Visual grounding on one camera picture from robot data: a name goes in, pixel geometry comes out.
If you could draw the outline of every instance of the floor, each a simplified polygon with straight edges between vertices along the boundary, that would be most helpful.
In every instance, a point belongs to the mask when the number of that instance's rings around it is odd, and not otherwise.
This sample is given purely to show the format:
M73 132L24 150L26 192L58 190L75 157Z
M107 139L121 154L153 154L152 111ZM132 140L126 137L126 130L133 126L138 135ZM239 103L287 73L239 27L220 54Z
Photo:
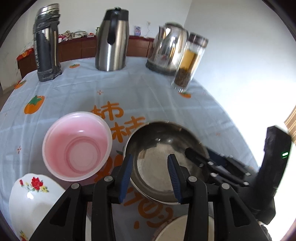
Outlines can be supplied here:
M2 110L2 107L4 106L5 102L7 101L10 94L13 92L13 90L6 92L5 94L2 91L2 87L0 86L0 111Z

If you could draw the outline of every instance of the red rose decoration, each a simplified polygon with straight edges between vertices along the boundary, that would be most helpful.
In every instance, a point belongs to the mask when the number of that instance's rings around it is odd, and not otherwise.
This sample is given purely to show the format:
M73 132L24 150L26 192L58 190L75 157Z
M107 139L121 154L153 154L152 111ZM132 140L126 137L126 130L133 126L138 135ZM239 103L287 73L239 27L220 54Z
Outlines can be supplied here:
M39 178L32 178L32 182L31 182L33 188L35 188L36 190L39 190L40 187L43 186L43 182L39 180Z

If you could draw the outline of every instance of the round table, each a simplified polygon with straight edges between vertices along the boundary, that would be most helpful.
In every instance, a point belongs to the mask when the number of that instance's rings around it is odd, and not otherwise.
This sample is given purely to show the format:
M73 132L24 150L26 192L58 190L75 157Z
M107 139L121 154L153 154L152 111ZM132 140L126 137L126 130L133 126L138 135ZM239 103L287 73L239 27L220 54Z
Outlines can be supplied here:
M127 57L124 69L102 72L95 68L94 58L72 60L61 63L63 73L54 80L39 82L33 71L18 84L0 112L0 210L10 226L8 200L18 178L44 174L65 189L72 184L47 170L41 151L49 127L71 112L101 116L113 137L106 165L82 185L111 173L114 164L122 161L128 136L152 120L178 123L207 147L258 170L236 126L201 85L193 80L188 91L179 94L170 86L172 77L150 71L145 63L146 58ZM187 206L152 203L130 187L124 202L112 209L117 240L149 241L161 224L185 214Z

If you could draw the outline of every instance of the glass tea bottle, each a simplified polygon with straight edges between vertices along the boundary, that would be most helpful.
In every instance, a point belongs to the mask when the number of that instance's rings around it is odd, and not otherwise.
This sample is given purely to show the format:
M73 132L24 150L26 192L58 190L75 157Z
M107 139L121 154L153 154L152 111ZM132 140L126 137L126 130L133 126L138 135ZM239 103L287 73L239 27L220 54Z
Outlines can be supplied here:
M190 33L185 46L185 52L181 58L179 67L176 71L172 86L178 92L184 92L188 88L195 71L200 63L208 39L195 33Z

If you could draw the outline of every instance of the striped curtain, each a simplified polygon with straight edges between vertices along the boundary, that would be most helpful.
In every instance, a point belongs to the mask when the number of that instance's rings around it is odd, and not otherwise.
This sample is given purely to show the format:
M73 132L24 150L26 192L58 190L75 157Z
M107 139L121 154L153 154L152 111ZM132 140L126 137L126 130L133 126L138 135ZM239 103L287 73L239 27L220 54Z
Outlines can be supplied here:
M289 117L286 119L285 125L289 130L292 141L296 144L296 106Z

